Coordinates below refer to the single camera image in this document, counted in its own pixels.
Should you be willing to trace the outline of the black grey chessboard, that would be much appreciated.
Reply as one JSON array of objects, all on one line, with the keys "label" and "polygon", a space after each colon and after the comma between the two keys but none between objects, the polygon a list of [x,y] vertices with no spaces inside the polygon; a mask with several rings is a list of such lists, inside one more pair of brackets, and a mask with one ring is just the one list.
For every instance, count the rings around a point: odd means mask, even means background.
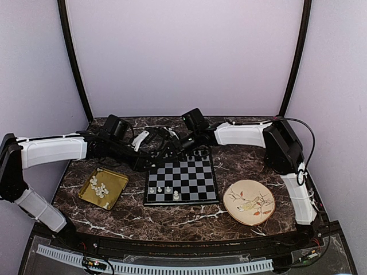
[{"label": "black grey chessboard", "polygon": [[[179,200],[173,199],[177,190]],[[146,174],[144,206],[210,205],[220,202],[212,154],[196,150],[184,160],[151,168]]]}]

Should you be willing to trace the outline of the white chess king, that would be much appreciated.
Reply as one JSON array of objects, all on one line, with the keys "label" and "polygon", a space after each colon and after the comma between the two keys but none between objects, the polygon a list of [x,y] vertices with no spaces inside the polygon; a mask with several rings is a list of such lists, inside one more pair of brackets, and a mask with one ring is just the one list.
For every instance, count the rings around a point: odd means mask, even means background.
[{"label": "white chess king", "polygon": [[175,201],[178,201],[178,200],[179,200],[179,193],[178,193],[178,191],[177,191],[177,190],[175,190],[175,191],[173,192],[173,199],[174,199]]}]

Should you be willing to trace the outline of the gold square tray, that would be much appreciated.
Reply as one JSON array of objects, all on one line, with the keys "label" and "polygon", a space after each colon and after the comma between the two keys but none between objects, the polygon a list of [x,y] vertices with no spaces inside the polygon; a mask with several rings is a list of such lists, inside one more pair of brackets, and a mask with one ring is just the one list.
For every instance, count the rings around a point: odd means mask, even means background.
[{"label": "gold square tray", "polygon": [[111,210],[126,188],[129,178],[123,174],[97,167],[85,181],[78,197],[105,210]]}]

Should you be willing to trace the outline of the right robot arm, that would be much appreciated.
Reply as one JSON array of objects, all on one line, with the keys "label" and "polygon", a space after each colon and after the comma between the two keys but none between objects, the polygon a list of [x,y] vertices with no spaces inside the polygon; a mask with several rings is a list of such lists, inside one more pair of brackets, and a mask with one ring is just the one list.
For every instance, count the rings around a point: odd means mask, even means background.
[{"label": "right robot arm", "polygon": [[307,166],[303,146],[290,119],[276,117],[271,120],[250,123],[209,124],[198,108],[182,115],[190,131],[188,136],[179,138],[169,131],[163,148],[166,160],[179,158],[200,146],[244,145],[265,149],[265,164],[280,175],[285,183],[295,210],[299,225],[311,225],[317,216],[316,206],[307,189]]}]

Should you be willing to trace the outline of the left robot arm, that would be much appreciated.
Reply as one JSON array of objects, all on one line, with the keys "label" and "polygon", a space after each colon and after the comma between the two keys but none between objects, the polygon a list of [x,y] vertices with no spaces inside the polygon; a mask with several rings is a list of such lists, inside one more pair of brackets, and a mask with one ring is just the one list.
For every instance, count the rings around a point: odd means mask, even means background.
[{"label": "left robot arm", "polygon": [[1,199],[15,203],[58,234],[58,240],[69,250],[81,245],[73,223],[36,193],[24,180],[23,170],[33,166],[66,160],[114,158],[127,163],[132,170],[143,171],[153,162],[152,154],[139,151],[143,137],[124,142],[130,124],[109,115],[97,134],[89,131],[38,138],[17,138],[8,133],[1,143]]}]

